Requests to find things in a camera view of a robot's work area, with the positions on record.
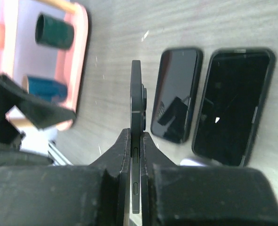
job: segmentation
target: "blue cup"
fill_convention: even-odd
[[[52,79],[26,75],[23,78],[22,87],[36,97],[51,103],[60,103],[66,100],[67,86]]]

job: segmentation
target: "wooden rod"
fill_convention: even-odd
[[[28,119],[10,119],[9,120],[15,127],[34,127]]]
[[[50,6],[56,7],[67,13],[72,13],[72,14],[75,14],[77,8],[75,4],[70,3],[66,0],[36,0],[36,1],[46,3]]]

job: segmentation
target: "dark green cylinder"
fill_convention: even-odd
[[[36,23],[35,41],[39,45],[69,49],[74,40],[74,28],[65,21],[41,13]]]

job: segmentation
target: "black phone case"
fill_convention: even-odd
[[[193,75],[193,80],[192,80],[192,87],[191,87],[191,90],[190,90],[191,102],[190,102],[190,106],[189,106],[189,109],[188,109],[188,115],[193,115],[195,101],[196,101],[196,95],[197,95],[197,90],[198,90],[198,87],[199,87],[200,72],[201,72],[201,67],[202,67],[203,57],[204,57],[203,51],[200,48],[197,48],[197,47],[168,48],[161,55],[161,60],[160,60],[160,65],[159,65],[159,73],[161,71],[162,64],[163,64],[163,55],[164,55],[164,53],[167,52],[167,51],[182,50],[182,49],[185,49],[185,50],[193,49],[197,53],[197,58],[196,58],[196,63],[195,63],[195,70],[194,70],[194,75]],[[160,86],[160,76],[158,74],[158,81],[157,81],[156,89],[158,89],[159,86]],[[154,117],[155,117],[154,116],[155,115],[155,108],[156,108],[156,103],[157,103],[158,100],[159,100],[159,97],[156,94],[155,98],[154,98],[154,104],[153,104],[153,111],[152,111],[152,119],[151,119],[151,121],[154,120]],[[191,123],[192,123],[192,120],[188,120],[187,121],[187,125],[186,125],[186,128],[185,128],[184,139],[183,139],[184,142],[186,142],[188,140],[188,138],[189,138],[190,129],[191,129]],[[159,137],[159,136],[157,136],[156,134],[153,133],[152,126],[151,126],[151,133],[153,135],[155,135],[156,137]]]
[[[254,123],[252,125],[251,131],[250,131],[250,135],[249,135],[249,139],[248,139],[248,143],[246,145],[246,152],[245,155],[242,156],[241,159],[241,163],[239,166],[246,166],[250,160],[251,157],[251,153],[252,153],[252,149],[254,146],[254,142],[255,142],[255,137],[256,137],[256,133],[259,127],[259,123],[260,123],[260,119],[261,119],[261,114],[265,105],[265,99],[270,87],[270,82],[271,82],[271,78],[273,75],[273,71],[274,71],[274,67],[275,67],[275,62],[276,62],[276,56],[274,54],[274,52],[269,49],[269,48],[222,48],[219,49],[217,51],[215,51],[210,59],[209,62],[209,67],[207,70],[207,76],[206,76],[206,81],[205,81],[205,85],[204,85],[204,90],[203,90],[203,94],[202,94],[202,99],[201,99],[201,103],[200,103],[200,107],[199,107],[199,114],[198,114],[198,118],[197,118],[197,123],[196,123],[196,127],[194,130],[194,135],[193,135],[193,142],[192,142],[192,151],[195,155],[204,158],[204,156],[198,155],[195,150],[194,150],[194,144],[195,144],[195,140],[196,140],[196,135],[197,135],[197,131],[199,128],[199,120],[201,117],[201,110],[203,107],[203,102],[204,102],[204,98],[205,98],[205,94],[206,94],[206,89],[207,89],[207,83],[208,83],[208,77],[210,74],[210,69],[211,69],[211,64],[212,64],[212,60],[213,58],[218,54],[218,53],[238,53],[238,52],[242,52],[245,51],[246,53],[254,53],[254,52],[266,52],[269,55],[270,58],[270,63],[268,65],[268,70],[266,72],[265,75],[265,79],[264,79],[264,83],[263,83],[263,89],[261,91],[260,94],[260,98],[259,98],[259,104],[258,104],[258,109],[255,115],[255,120]]]

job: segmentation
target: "black smartphone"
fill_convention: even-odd
[[[189,137],[203,53],[198,48],[163,52],[151,119],[152,134],[174,143]]]
[[[192,143],[196,155],[229,166],[248,163],[275,61],[267,48],[212,55]]]

